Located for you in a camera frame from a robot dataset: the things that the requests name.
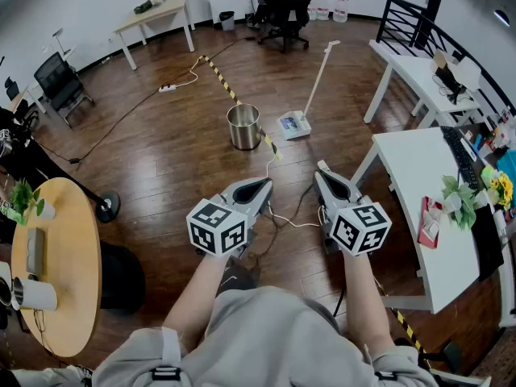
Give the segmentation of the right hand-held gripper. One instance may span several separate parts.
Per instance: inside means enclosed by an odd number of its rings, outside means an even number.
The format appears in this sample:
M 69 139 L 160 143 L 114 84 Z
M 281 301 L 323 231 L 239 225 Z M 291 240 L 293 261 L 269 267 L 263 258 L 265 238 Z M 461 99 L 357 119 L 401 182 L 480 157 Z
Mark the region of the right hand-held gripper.
M 335 199 L 360 200 L 361 192 L 345 177 L 330 170 L 316 170 L 314 188 L 319 203 L 331 206 Z M 329 238 L 342 252 L 360 256 L 381 247 L 392 221 L 378 202 L 340 208 L 331 221 Z

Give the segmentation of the stainless steel bucket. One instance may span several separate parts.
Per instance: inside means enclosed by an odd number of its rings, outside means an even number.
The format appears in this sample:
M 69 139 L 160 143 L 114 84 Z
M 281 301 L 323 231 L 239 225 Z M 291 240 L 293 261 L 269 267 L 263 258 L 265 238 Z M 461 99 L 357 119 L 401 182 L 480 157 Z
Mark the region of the stainless steel bucket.
M 249 151 L 259 146 L 260 112 L 250 104 L 237 104 L 227 112 L 231 143 L 242 151 Z

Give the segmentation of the person's right forearm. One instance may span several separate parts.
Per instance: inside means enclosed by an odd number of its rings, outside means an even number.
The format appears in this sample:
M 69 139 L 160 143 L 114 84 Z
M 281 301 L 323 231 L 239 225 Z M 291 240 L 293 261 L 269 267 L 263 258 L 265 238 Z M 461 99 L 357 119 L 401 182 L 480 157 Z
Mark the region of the person's right forearm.
M 389 319 L 367 255 L 343 254 L 347 328 L 353 343 L 372 357 L 394 348 Z

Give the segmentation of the person's black trousers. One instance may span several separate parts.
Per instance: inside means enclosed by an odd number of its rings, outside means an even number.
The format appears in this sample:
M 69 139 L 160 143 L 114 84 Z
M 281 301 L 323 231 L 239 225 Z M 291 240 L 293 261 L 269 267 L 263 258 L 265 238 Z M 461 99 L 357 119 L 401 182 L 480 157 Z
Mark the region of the person's black trousers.
M 228 290 L 249 290 L 254 289 L 258 285 L 260 278 L 260 268 L 245 268 L 241 263 L 236 262 L 234 258 L 230 258 L 224 269 L 223 277 L 218 286 L 217 295 Z

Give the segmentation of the red booklet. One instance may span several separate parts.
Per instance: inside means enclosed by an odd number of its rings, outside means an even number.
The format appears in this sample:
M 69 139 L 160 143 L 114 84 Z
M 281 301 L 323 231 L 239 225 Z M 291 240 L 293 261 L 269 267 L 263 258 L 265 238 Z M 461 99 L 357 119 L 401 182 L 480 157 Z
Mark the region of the red booklet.
M 418 243 L 436 249 L 439 242 L 439 230 L 443 205 L 428 196 L 422 199 L 421 217 L 418 230 Z

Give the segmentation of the green plant in white cup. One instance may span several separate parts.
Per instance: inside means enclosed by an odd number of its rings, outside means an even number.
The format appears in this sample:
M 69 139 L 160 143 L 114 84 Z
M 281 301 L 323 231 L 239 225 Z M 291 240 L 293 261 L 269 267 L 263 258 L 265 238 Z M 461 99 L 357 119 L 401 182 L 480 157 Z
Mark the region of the green plant in white cup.
M 469 183 L 443 175 L 443 210 L 462 231 L 471 230 L 476 221 L 475 191 Z
M 37 217 L 45 220 L 55 218 L 55 208 L 40 196 L 40 190 L 34 191 L 26 180 L 16 181 L 10 193 L 10 204 L 14 211 L 14 220 L 25 226 L 27 216 L 35 211 Z

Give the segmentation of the black round stool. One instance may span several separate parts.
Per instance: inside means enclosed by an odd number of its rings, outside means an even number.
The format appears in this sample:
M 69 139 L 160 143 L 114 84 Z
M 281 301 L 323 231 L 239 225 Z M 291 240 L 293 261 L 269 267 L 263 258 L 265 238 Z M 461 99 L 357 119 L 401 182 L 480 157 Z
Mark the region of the black round stool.
M 145 275 L 128 248 L 101 242 L 102 296 L 100 308 L 113 315 L 134 314 L 144 303 Z

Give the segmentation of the black desk device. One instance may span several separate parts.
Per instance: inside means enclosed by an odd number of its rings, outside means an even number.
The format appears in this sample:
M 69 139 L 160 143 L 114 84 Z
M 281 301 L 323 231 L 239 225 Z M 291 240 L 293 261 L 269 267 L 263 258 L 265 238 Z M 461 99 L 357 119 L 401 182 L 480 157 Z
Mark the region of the black desk device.
M 439 93 L 445 96 L 453 105 L 456 105 L 457 102 L 464 98 L 468 98 L 468 95 L 459 98 L 460 95 L 466 93 L 466 88 L 454 78 L 447 66 L 444 68 L 438 67 L 432 78 L 438 86 Z

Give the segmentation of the sunflower bouquet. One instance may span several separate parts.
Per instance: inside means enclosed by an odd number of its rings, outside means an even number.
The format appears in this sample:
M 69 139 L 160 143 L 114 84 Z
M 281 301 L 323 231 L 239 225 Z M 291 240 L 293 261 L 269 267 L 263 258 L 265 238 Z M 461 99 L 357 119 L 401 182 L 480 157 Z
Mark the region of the sunflower bouquet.
M 513 199 L 513 183 L 504 172 L 496 172 L 489 179 L 488 194 L 494 206 L 508 210 Z

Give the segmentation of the blue box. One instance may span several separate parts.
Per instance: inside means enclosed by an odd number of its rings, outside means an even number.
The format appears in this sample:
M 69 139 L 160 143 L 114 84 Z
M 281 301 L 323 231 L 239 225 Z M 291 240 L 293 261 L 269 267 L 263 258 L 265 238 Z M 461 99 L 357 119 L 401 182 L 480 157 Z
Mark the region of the blue box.
M 516 186 L 516 151 L 508 150 L 505 155 L 497 161 L 497 171 L 504 172 L 513 183 L 511 207 L 514 207 L 516 205 L 516 198 L 514 197 L 514 187 Z

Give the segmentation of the white bag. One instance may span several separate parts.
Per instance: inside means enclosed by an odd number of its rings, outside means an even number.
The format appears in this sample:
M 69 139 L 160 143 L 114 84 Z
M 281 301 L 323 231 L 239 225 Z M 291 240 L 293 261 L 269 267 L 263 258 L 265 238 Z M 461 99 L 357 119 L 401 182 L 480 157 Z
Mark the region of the white bag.
M 481 69 L 469 57 L 465 56 L 452 71 L 456 81 L 471 92 L 480 88 Z

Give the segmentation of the round wooden table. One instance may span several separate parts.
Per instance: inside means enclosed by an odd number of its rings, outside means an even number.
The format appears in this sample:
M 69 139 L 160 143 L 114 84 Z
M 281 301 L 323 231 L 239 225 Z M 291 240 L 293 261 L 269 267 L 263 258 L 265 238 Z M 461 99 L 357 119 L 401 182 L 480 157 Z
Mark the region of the round wooden table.
M 31 333 L 45 348 L 61 357 L 80 353 L 92 337 L 102 296 L 102 261 L 98 227 L 89 199 L 66 178 L 53 178 L 40 186 L 40 195 L 55 209 L 54 218 L 32 211 L 25 226 L 18 225 L 11 249 L 14 278 L 28 278 L 27 233 L 39 228 L 45 234 L 44 273 L 39 281 L 56 291 L 56 310 L 21 308 Z

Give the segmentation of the black swivel office chair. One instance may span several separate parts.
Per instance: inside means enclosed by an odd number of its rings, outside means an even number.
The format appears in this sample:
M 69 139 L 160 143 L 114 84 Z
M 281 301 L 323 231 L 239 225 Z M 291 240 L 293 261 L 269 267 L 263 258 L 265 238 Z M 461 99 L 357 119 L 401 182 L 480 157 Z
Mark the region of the black swivel office chair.
M 271 0 L 271 9 L 267 22 L 273 29 L 268 34 L 257 40 L 262 45 L 266 40 L 282 38 L 281 53 L 285 53 L 287 43 L 292 40 L 303 42 L 303 48 L 307 49 L 310 42 L 303 39 L 300 30 L 310 21 L 308 6 L 312 0 Z

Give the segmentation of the wooden desk with white legs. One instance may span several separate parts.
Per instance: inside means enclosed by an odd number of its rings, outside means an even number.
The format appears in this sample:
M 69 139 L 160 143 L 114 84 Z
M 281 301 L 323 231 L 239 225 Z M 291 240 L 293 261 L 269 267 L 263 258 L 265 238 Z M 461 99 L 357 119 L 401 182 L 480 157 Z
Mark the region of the wooden desk with white legs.
M 180 26 L 183 27 L 185 38 L 190 52 L 194 52 L 194 43 L 191 31 L 195 30 L 194 24 L 190 21 L 188 0 L 165 0 L 159 6 L 145 11 L 142 14 L 131 14 L 127 17 L 124 24 L 114 30 L 114 34 L 121 43 L 123 53 L 133 71 L 137 70 L 137 65 L 123 39 L 122 33 L 136 27 L 140 33 L 140 40 L 143 45 L 147 44 L 143 25 L 151 21 L 174 15 L 178 18 Z

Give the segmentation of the black mesh visitor chair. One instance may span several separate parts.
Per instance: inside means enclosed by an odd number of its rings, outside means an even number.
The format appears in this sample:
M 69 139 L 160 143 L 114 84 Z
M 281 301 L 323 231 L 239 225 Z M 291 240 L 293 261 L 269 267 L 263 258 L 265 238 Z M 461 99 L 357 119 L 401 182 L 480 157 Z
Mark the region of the black mesh visitor chair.
M 63 59 L 59 52 L 53 53 L 34 73 L 34 78 L 44 92 L 50 107 L 72 127 L 68 116 L 87 100 L 94 106 L 77 72 Z

